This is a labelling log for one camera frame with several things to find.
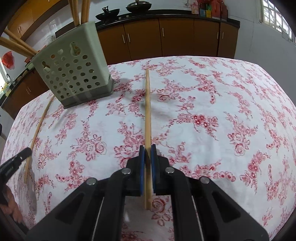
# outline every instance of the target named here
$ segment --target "chopstick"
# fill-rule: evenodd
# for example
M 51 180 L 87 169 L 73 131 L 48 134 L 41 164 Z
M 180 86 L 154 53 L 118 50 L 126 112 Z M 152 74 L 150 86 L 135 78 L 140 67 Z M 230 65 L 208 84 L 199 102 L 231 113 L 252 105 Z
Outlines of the chopstick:
M 46 108 L 45 108 L 45 110 L 44 110 L 44 112 L 43 112 L 43 114 L 42 114 L 42 116 L 41 116 L 41 119 L 40 119 L 40 121 L 39 121 L 39 124 L 38 124 L 38 126 L 37 126 L 37 129 L 36 129 L 36 131 L 35 131 L 35 134 L 34 134 L 34 137 L 33 137 L 32 143 L 31 143 L 31 146 L 30 146 L 31 150 L 33 150 L 33 148 L 34 148 L 35 140 L 36 140 L 36 137 L 37 137 L 37 135 L 38 135 L 38 133 L 39 133 L 39 130 L 40 130 L 41 124 L 42 124 L 42 122 L 43 122 L 43 120 L 44 120 L 44 117 L 45 117 L 46 114 L 47 114 L 47 111 L 48 111 L 48 109 L 49 109 L 49 107 L 50 107 L 50 105 L 51 105 L 53 99 L 54 99 L 54 96 L 51 97 L 49 103 L 47 104 L 47 106 L 46 106 Z M 31 161 L 32 161 L 32 156 L 28 157 L 27 160 L 26 160 L 24 183 L 27 183 L 28 173 L 29 173 L 29 166 L 30 166 Z
M 144 204 L 145 209 L 152 207 L 152 173 L 151 173 L 151 102 L 150 102 L 150 78 L 149 69 L 146 69 L 145 84 L 145 149 L 148 152 L 149 159 L 145 161 L 144 173 Z
M 89 7 L 91 1 L 90 0 L 82 0 L 81 7 L 81 24 L 87 23 L 89 21 Z
M 74 25 L 77 27 L 79 23 L 79 14 L 78 14 L 78 0 L 68 0 L 68 3 L 71 8 L 72 17 L 74 20 Z
M 24 48 L 26 48 L 29 52 L 31 52 L 33 55 L 36 55 L 38 52 L 33 49 L 31 46 L 29 46 L 27 43 L 25 43 L 24 41 L 22 41 L 19 37 L 17 37 L 13 32 L 11 32 L 10 30 L 8 30 L 7 28 L 4 29 L 4 32 L 10 37 L 12 38 L 15 42 L 17 42 L 18 44 L 22 45 Z
M 31 53 L 28 49 L 26 49 L 22 45 L 4 37 L 0 37 L 0 45 L 8 49 L 11 49 L 21 55 L 24 55 L 25 57 L 28 57 L 28 58 L 32 58 L 34 56 L 33 53 Z

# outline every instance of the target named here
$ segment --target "human hand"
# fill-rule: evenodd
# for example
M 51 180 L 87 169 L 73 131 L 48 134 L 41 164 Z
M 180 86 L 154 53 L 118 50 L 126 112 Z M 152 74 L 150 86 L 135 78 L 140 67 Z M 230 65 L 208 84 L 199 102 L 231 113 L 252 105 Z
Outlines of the human hand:
M 6 193 L 8 198 L 8 206 L 0 204 L 0 208 L 2 209 L 4 214 L 11 215 L 15 222 L 21 223 L 22 222 L 22 214 L 19 210 L 17 203 L 15 202 L 15 198 L 8 186 L 5 186 L 3 192 Z

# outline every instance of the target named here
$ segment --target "basket base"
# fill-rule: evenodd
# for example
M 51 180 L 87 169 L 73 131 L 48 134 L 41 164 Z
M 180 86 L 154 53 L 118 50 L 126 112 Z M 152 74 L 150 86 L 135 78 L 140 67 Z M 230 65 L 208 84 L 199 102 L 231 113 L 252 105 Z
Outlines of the basket base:
M 67 98 L 65 100 L 62 100 L 61 103 L 62 103 L 64 109 L 67 109 L 67 108 L 70 108 L 70 107 L 73 107 L 73 106 L 76 106 L 79 104 L 86 103 L 91 100 L 107 97 L 107 96 L 110 96 L 111 94 L 113 94 L 113 86 L 114 86 L 114 81 L 110 75 L 107 85 L 102 86 L 97 89 L 93 89 L 88 94 L 80 93 L 80 94 L 76 95 L 75 97 Z

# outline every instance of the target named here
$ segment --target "tablecloth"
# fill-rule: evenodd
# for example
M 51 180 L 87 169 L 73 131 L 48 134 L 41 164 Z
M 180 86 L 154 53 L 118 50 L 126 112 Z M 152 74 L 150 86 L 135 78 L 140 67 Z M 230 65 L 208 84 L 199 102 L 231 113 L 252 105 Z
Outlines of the tablecloth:
M 296 207 L 296 108 L 260 66 L 196 56 L 111 65 L 111 96 L 69 109 L 54 99 L 34 144 L 28 184 L 24 163 L 8 183 L 26 225 L 88 177 L 107 178 L 138 155 L 146 68 L 152 143 L 187 176 L 211 178 L 273 238 Z M 21 109 L 2 163 L 30 146 L 51 96 L 48 91 Z M 174 240 L 170 197 L 153 196 L 152 207 L 126 198 L 122 240 Z

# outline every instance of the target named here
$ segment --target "red bottle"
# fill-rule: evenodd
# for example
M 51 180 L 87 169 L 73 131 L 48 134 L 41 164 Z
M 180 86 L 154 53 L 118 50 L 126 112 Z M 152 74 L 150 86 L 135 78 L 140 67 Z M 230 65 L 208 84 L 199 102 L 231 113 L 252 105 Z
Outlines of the red bottle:
M 221 19 L 220 3 L 218 3 L 217 0 L 213 0 L 211 2 L 211 6 L 212 6 L 212 18 L 220 20 Z
M 227 10 L 227 6 L 223 2 L 223 0 L 221 2 L 220 6 L 221 6 L 221 20 L 227 21 L 227 18 L 228 18 L 228 10 Z

